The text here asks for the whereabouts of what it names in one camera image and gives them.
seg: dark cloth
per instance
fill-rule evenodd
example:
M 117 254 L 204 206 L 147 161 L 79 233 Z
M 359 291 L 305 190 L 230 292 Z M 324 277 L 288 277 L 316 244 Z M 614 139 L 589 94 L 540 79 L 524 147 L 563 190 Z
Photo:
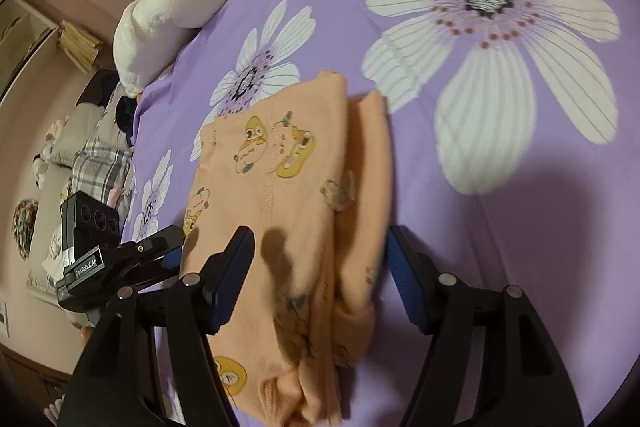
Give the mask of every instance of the dark cloth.
M 113 93 L 119 81 L 120 77 L 117 71 L 98 70 L 92 79 L 89 80 L 80 98 L 78 98 L 76 105 L 80 103 L 93 103 L 100 107 L 107 107 L 111 93 Z
M 127 145 L 131 145 L 131 137 L 133 136 L 133 115 L 138 107 L 135 98 L 123 96 L 116 106 L 116 125 L 120 129 L 127 140 Z

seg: plaid fabric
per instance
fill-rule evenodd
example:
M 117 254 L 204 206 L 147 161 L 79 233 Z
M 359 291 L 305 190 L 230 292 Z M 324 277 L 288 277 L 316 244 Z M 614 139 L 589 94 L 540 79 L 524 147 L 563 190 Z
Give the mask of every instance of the plaid fabric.
M 131 156 L 132 152 L 108 147 L 97 138 L 89 140 L 74 161 L 71 193 L 80 190 L 106 203 L 112 188 L 124 187 Z

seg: silver screw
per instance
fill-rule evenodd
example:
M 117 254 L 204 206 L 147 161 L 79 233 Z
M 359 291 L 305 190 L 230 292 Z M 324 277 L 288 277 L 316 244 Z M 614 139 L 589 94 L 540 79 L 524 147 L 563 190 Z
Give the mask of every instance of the silver screw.
M 122 288 L 120 288 L 118 290 L 118 299 L 128 299 L 130 296 L 133 295 L 133 288 L 131 286 L 123 286 Z
M 182 283 L 185 286 L 195 286 L 199 282 L 200 282 L 200 274 L 196 272 L 188 273 L 182 278 Z
M 445 272 L 438 275 L 438 281 L 440 281 L 440 284 L 442 285 L 453 286 L 456 282 L 458 282 L 458 279 L 456 279 L 456 276 L 452 273 Z
M 507 295 L 513 297 L 514 299 L 519 299 L 524 295 L 524 291 L 522 291 L 522 288 L 520 288 L 520 286 L 511 284 L 507 286 Z

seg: yellow tassel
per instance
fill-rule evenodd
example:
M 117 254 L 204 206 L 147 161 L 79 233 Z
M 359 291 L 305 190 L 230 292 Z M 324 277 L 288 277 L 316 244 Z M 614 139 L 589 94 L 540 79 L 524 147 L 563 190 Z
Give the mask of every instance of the yellow tassel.
M 62 21 L 61 26 L 60 47 L 79 70 L 84 74 L 89 73 L 100 52 L 102 42 L 70 22 Z

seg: wall outlet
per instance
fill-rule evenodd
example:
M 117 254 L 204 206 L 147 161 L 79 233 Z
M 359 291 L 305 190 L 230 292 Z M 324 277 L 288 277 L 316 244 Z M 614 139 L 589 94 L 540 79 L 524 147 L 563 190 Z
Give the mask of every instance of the wall outlet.
M 6 316 L 6 302 L 0 301 L 0 335 L 9 337 L 9 319 Z

